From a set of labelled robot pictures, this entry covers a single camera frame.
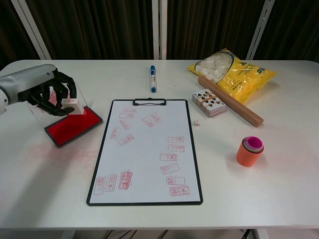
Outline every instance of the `dark curtain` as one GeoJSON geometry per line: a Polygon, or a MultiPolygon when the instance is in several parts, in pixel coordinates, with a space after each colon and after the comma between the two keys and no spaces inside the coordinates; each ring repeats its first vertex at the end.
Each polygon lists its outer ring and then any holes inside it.
{"type": "Polygon", "coordinates": [[[276,0],[254,59],[319,62],[319,0],[276,0]]]}
{"type": "Polygon", "coordinates": [[[152,0],[27,0],[52,59],[153,59],[152,0]]]}
{"type": "Polygon", "coordinates": [[[0,0],[0,70],[23,59],[39,59],[10,0],[0,0]]]}
{"type": "Polygon", "coordinates": [[[204,59],[227,48],[246,59],[264,0],[169,0],[167,59],[204,59]]]}

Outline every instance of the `deck of cards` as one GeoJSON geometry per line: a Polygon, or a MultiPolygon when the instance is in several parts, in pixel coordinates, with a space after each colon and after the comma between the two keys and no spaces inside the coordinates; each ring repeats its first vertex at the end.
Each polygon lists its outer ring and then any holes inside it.
{"type": "Polygon", "coordinates": [[[193,93],[192,100],[208,117],[213,117],[226,111],[225,103],[209,89],[193,93]]]}

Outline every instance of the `white paper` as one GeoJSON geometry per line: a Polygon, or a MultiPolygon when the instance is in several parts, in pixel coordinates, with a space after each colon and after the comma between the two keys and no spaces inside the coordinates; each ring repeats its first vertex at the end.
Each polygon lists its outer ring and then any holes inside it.
{"type": "Polygon", "coordinates": [[[199,201],[185,101],[114,101],[89,202],[199,201]]]}

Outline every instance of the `clipboard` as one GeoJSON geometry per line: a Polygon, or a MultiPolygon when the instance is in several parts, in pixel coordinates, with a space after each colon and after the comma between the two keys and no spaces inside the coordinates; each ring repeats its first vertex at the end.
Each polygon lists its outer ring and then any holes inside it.
{"type": "Polygon", "coordinates": [[[113,100],[87,204],[202,202],[187,100],[113,100]]]}

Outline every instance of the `orange cup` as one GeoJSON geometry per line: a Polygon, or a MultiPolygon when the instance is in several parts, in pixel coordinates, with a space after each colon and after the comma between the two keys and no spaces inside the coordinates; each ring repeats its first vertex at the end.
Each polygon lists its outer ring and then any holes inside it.
{"type": "Polygon", "coordinates": [[[243,146],[243,141],[240,144],[240,147],[238,149],[236,158],[237,161],[245,166],[245,167],[251,167],[256,163],[257,159],[260,157],[260,155],[264,152],[264,148],[259,153],[251,153],[243,146]]]}

